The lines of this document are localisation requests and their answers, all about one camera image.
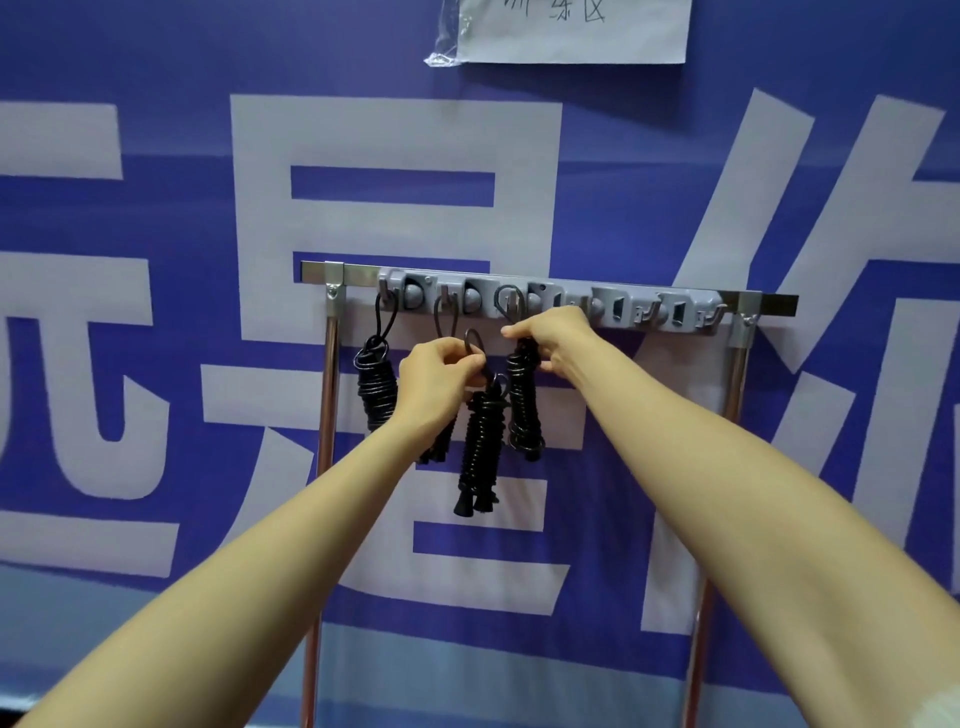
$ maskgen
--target forearm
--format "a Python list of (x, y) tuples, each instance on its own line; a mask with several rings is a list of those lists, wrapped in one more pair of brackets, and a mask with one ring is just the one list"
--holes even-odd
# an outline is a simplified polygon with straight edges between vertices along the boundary
[(246, 724), (422, 447), (403, 423), (381, 427), (152, 601), (22, 725)]
[(808, 719), (900, 725), (960, 680), (955, 604), (823, 481), (610, 345), (567, 369)]

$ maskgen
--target metal bracket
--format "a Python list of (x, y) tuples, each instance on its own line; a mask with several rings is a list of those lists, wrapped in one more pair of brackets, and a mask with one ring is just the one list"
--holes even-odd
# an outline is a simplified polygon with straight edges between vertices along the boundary
[(339, 319), (347, 300), (344, 282), (344, 264), (332, 261), (324, 263), (324, 286), (326, 288), (326, 317)]
[(733, 313), (733, 328), (727, 341), (729, 349), (749, 349), (754, 345), (756, 324), (760, 320), (763, 294), (759, 291), (743, 291)]

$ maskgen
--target finger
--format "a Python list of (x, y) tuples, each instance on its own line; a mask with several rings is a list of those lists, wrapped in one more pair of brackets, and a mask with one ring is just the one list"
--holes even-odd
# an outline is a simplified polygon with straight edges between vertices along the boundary
[(467, 346), (460, 339), (445, 336), (443, 339), (434, 339), (424, 346), (429, 346), (437, 356), (444, 361), (453, 363), (467, 355)]
[(464, 386), (466, 386), (467, 382), (480, 374), (480, 370), (483, 369), (483, 365), (486, 363), (487, 357), (482, 353), (472, 353), (470, 356), (465, 356), (454, 364), (453, 368), (457, 374), (460, 375), (460, 380), (464, 383)]
[(500, 333), (502, 333), (504, 337), (508, 339), (522, 339), (524, 336), (533, 336), (530, 326), (530, 319), (525, 319), (518, 324), (504, 327), (500, 330)]

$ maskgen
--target white stripe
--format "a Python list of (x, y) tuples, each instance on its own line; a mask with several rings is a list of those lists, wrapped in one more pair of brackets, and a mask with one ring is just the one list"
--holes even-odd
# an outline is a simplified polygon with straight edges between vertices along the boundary
[(780, 285), (789, 327), (761, 319), (790, 371), (827, 331), (871, 259), (960, 262), (960, 184), (914, 182), (944, 112), (877, 96), (816, 225)]
[(0, 175), (122, 180), (117, 107), (0, 102)]
[(750, 263), (812, 128), (812, 116), (754, 89), (675, 285), (747, 286)]
[[(317, 429), (320, 426), (320, 372), (202, 364), (204, 422), (261, 427)], [(538, 387), (543, 439), (549, 448), (583, 449), (587, 406), (573, 389)], [(463, 441), (469, 413), (460, 410), (455, 440)], [(340, 375), (337, 430), (364, 434), (367, 421), (357, 396), (357, 375)]]
[(247, 494), (220, 546), (229, 544), (302, 491), (310, 479), (312, 463), (310, 450), (269, 428), (265, 429)]
[(498, 478), (501, 503), (482, 519), (454, 519), (456, 477), (411, 468), (400, 479), (341, 579), (370, 595), (450, 607), (551, 615), (569, 565), (418, 553), (415, 522), (541, 530), (546, 483)]
[(457, 473), (417, 471), (411, 477), (411, 496), (418, 505), (416, 520), (428, 523), (479, 526), (481, 528), (509, 528), (514, 531), (542, 531), (546, 510), (546, 480), (538, 478), (505, 477), (496, 479), (496, 493), (500, 498), (492, 513), (474, 513), (473, 518), (455, 516), (453, 506), (460, 491)]
[(179, 529), (178, 523), (0, 511), (0, 559), (37, 567), (166, 578)]
[(901, 547), (958, 324), (960, 302), (897, 299), (853, 505)]
[(640, 630), (692, 634), (699, 574), (697, 562), (658, 512), (650, 542)]
[(803, 372), (771, 444), (819, 476), (855, 397), (850, 390)]

